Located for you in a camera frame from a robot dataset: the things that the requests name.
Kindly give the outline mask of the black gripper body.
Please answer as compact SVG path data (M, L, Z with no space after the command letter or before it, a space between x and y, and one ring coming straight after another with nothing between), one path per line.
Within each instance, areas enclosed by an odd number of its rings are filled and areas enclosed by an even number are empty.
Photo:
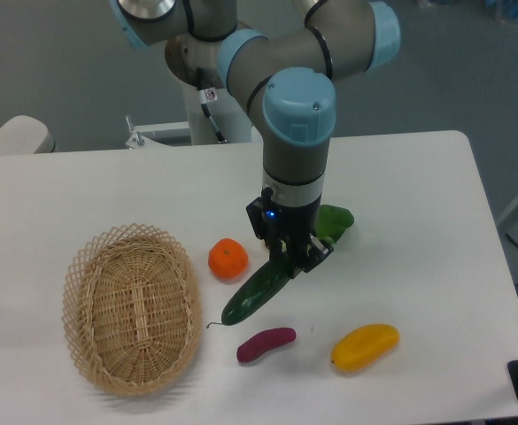
M303 271L311 272L333 252L329 242L320 240L315 231L321 198L302 206L285 206L274 201L274 191L267 187L246 206L255 236L269 247L272 241L282 241L282 253L302 247Z

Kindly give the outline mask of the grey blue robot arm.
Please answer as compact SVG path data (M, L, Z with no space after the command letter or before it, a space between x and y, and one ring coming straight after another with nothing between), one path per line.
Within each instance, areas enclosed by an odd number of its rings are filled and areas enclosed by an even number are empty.
M130 44L143 49L186 36L202 51L185 62L202 87L223 87L263 140L262 190L247 207L256 237L289 276L332 251L317 235L336 80L396 57L398 17L381 1L299 1L300 30L271 40L243 28L233 1L114 1ZM205 53L213 51L214 59Z

